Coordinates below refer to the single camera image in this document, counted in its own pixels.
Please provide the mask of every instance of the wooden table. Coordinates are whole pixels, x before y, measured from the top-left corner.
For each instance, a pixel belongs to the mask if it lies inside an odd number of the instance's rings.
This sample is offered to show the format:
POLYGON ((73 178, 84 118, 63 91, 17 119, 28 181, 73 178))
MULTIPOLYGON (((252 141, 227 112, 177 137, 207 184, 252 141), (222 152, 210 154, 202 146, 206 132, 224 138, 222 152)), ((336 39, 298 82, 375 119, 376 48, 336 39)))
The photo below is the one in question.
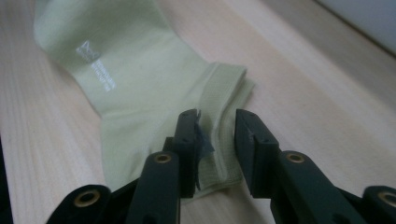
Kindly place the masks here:
MULTIPOLYGON (((284 150, 342 189, 396 188, 396 59, 310 0, 159 0, 210 62, 243 64, 284 150)), ((105 184, 100 118, 33 35, 34 2, 0 2, 0 132, 15 223, 44 223, 71 190, 105 184)), ((273 223, 244 185, 182 206, 181 223, 273 223)))

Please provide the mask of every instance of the screw hole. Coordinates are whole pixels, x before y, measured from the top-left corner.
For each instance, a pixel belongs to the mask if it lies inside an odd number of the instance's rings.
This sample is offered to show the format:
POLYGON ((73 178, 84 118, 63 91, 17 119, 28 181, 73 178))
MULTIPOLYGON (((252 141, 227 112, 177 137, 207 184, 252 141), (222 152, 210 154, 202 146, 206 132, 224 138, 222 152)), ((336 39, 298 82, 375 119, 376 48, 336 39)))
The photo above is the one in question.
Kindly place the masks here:
POLYGON ((295 162, 295 163, 302 163, 305 161, 304 157, 298 154, 293 154, 290 153, 286 156, 286 158, 288 158, 289 161, 295 162))
POLYGON ((172 159, 172 157, 167 154, 160 154, 160 155, 157 155, 154 160, 158 163, 167 163, 171 159, 172 159))
POLYGON ((100 198, 100 193, 97 189, 90 189, 80 193, 74 200, 76 207, 87 207, 96 203, 100 198))

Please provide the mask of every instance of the printed logo on sock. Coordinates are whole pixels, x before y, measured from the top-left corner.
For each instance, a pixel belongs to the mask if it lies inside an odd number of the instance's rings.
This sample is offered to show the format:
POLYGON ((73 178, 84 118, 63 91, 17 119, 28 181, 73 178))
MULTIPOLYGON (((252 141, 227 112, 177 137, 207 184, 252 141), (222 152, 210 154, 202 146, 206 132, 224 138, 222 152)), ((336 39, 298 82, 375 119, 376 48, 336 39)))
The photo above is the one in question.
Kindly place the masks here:
POLYGON ((100 53, 90 47, 89 40, 85 41, 80 47, 76 48, 76 52, 87 63, 91 63, 91 68, 95 72, 98 80, 103 84, 105 91, 116 89, 116 82, 114 82, 103 63, 99 60, 100 53))
POLYGON ((85 41, 81 46, 76 48, 76 52, 88 63, 91 63, 100 57, 99 52, 91 49, 89 40, 85 41))

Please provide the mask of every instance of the light wood surface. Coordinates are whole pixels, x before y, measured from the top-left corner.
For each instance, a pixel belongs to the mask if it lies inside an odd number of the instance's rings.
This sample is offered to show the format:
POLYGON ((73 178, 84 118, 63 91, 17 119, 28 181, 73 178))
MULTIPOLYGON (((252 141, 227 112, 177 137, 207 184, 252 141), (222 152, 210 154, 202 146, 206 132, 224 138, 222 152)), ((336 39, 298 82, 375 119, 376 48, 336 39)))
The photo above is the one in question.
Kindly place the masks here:
MULTIPOLYGON (((160 0, 210 62, 243 64, 247 109, 339 188, 396 188, 396 59, 310 0, 160 0)), ((105 184, 100 118, 33 38, 34 1, 0 2, 0 134, 15 223, 44 223, 71 190, 105 184)), ((184 204, 181 223, 274 223, 244 185, 184 204)))

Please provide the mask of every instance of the sock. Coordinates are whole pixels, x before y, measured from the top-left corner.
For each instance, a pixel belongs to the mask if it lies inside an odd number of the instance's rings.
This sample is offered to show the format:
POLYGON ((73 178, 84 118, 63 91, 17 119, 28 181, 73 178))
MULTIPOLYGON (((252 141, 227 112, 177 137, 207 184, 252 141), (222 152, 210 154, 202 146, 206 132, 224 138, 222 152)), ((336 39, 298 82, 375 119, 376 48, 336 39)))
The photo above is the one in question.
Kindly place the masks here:
POLYGON ((240 181, 232 131, 234 111, 253 87, 246 69, 207 63, 153 0, 37 0, 35 39, 101 116, 112 190, 140 176, 146 157, 174 135, 178 114, 193 108, 215 149, 199 165, 201 193, 240 181))

